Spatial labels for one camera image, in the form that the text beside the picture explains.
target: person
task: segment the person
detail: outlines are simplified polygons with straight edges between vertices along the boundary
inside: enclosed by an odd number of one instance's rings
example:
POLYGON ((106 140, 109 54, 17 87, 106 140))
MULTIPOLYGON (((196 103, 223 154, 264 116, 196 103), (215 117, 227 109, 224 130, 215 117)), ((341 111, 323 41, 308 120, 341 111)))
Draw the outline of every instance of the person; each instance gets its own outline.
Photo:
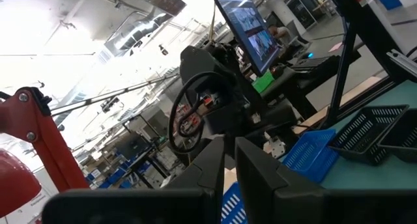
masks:
POLYGON ((277 27, 276 25, 270 25, 268 27, 268 30, 275 39, 278 39, 284 45, 285 53, 281 56, 281 59, 283 61, 291 60, 293 58, 293 55, 300 48, 302 48, 301 44, 296 40, 290 44, 294 36, 291 34, 290 30, 285 26, 277 27))

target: teal table surface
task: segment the teal table surface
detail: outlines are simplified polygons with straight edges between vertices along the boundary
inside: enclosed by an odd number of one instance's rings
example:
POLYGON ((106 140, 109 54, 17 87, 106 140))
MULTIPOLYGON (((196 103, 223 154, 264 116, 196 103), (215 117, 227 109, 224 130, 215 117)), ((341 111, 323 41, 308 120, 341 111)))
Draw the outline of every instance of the teal table surface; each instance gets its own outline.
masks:
MULTIPOLYGON (((397 104, 417 107, 417 84, 406 81, 367 106, 397 104)), ((355 114, 357 112, 332 128, 339 131, 355 114)), ((333 189, 417 189, 417 164, 405 163, 390 156, 382 165, 374 167, 340 157, 321 185, 333 189)))

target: red robotic arm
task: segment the red robotic arm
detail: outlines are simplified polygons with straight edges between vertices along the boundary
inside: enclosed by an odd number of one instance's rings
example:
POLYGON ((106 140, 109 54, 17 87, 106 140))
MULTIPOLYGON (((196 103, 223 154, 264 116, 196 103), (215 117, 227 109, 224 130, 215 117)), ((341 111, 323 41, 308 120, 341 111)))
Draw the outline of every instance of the red robotic arm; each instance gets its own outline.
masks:
POLYGON ((0 132, 32 143, 59 192, 88 188, 51 117, 51 99, 34 87, 21 88, 14 96, 0 92, 0 98, 5 99, 0 103, 0 132))

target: blue plastic basket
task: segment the blue plastic basket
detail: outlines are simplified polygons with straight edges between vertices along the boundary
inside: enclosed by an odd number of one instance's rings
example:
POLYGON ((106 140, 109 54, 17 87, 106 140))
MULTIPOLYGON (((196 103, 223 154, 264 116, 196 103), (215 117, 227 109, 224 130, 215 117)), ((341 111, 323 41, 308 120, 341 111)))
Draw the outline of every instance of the blue plastic basket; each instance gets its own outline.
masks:
POLYGON ((335 130, 306 132, 284 159, 283 164, 314 182, 321 182, 339 154, 327 147, 335 130))
POLYGON ((223 195, 222 223, 247 223, 246 213, 243 209, 243 200, 237 182, 235 182, 223 195))

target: black wire basket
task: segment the black wire basket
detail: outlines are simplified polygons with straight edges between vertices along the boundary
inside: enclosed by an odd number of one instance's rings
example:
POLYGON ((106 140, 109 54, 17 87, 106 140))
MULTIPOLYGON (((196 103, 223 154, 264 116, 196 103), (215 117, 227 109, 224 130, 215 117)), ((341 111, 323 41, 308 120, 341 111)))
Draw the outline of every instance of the black wire basket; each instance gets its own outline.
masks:
POLYGON ((417 109, 410 109, 387 130, 378 146, 400 160, 417 163, 417 109))
POLYGON ((388 155, 385 148, 378 147, 379 140, 408 108, 408 105, 364 107, 338 132, 329 147, 347 160, 379 165, 388 155))

